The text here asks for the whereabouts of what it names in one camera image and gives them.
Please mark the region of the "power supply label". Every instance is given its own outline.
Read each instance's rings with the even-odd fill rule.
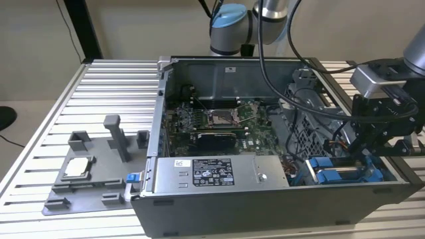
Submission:
[[[230,158],[195,159],[192,163],[194,185],[196,187],[235,185],[234,167]]]

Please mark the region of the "motherboard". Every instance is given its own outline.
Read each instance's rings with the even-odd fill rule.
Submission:
[[[167,110],[170,156],[283,156],[268,107],[255,100],[216,104],[196,100],[175,104]]]

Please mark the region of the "white wall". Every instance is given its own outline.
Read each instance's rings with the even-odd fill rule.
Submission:
[[[255,0],[228,2],[252,8]],[[198,0],[87,1],[107,58],[158,59],[210,54],[210,18]],[[207,0],[211,8],[214,0]],[[275,54],[276,46],[266,48]]]
[[[57,99],[79,65],[55,0],[2,0],[0,100]]]
[[[87,2],[106,58],[210,53],[210,19],[198,0]],[[250,9],[255,0],[227,2]],[[425,0],[304,0],[294,26],[296,46],[323,60],[402,56],[425,22],[424,9]],[[267,46],[267,55],[275,49]],[[291,55],[288,48],[283,55]],[[0,1],[0,56],[0,101],[57,99],[79,62],[55,0]]]
[[[425,23],[424,10],[425,0],[303,0],[292,30],[296,48],[323,60],[402,57]],[[283,55],[294,56],[284,46]]]

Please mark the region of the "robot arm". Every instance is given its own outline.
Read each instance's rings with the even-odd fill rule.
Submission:
[[[412,104],[420,109],[416,116],[400,121],[354,122],[358,139],[351,145],[351,153],[367,149],[376,156],[425,155],[418,137],[425,123],[425,25],[407,47],[404,57],[359,66],[351,82],[362,93],[355,96],[354,115],[398,115]],[[396,136],[404,136],[404,139],[391,147],[387,143]]]
[[[280,36],[288,15],[287,0],[266,0],[263,5],[264,43],[271,44]],[[224,4],[212,19],[211,55],[232,56],[243,44],[258,44],[259,2],[252,10],[242,4]]]

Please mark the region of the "aluminum table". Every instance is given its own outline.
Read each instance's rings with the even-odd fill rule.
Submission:
[[[322,63],[328,70],[348,66],[343,61]],[[354,71],[334,75],[351,97],[358,93],[350,83],[352,74]],[[110,136],[103,126],[109,114],[122,116],[120,127],[127,134],[151,129],[158,82],[156,61],[95,60],[93,64],[81,66],[0,183],[2,239],[148,238],[132,209],[50,217],[41,211],[69,152],[71,132],[86,130],[91,137]],[[425,158],[406,160],[425,180]],[[425,190],[403,203],[380,207],[356,225],[203,238],[425,238]]]

